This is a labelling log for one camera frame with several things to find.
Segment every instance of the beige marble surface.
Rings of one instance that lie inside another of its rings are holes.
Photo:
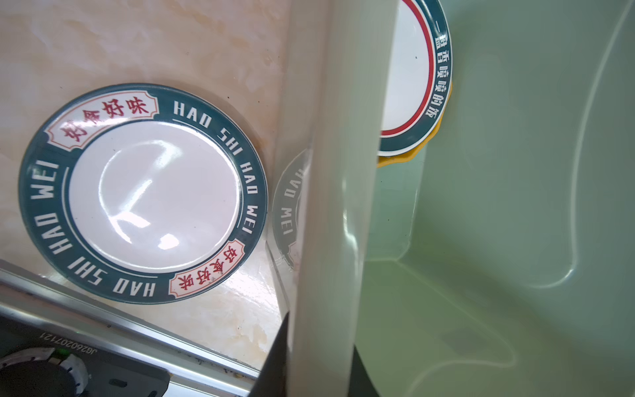
[[[18,169],[46,118],[101,86],[158,83],[203,97],[237,121],[270,175],[289,7],[290,0],[1,2],[0,257],[75,288],[26,233]],[[198,297],[106,302],[257,368],[280,323],[263,241],[239,271]]]

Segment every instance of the plate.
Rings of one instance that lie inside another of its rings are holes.
[[[452,84],[450,84],[450,90],[448,91],[448,98],[451,95],[452,95]],[[439,132],[439,128],[441,127],[441,122],[442,121],[443,121],[443,114],[439,116],[439,122],[437,123],[436,127],[434,127],[434,129],[428,134],[428,136],[426,136],[426,138],[423,140],[423,142],[421,142],[420,144],[415,146],[414,149],[410,149],[409,151],[407,151],[405,153],[398,154],[396,156],[389,156],[389,157],[380,156],[380,157],[378,157],[377,158],[377,168],[385,167],[385,166],[391,165],[391,164],[407,163],[410,160],[412,160],[413,158],[417,157],[417,154],[419,154],[421,149],[423,149],[424,146],[428,142],[430,142],[430,139],[434,138],[436,133]]]
[[[439,123],[448,100],[452,49],[436,0],[399,2],[382,119],[379,156],[422,143]]]
[[[136,304],[223,282],[253,251],[267,211],[262,164],[238,125],[154,84],[105,87],[62,107],[26,151],[19,195],[55,269]]]

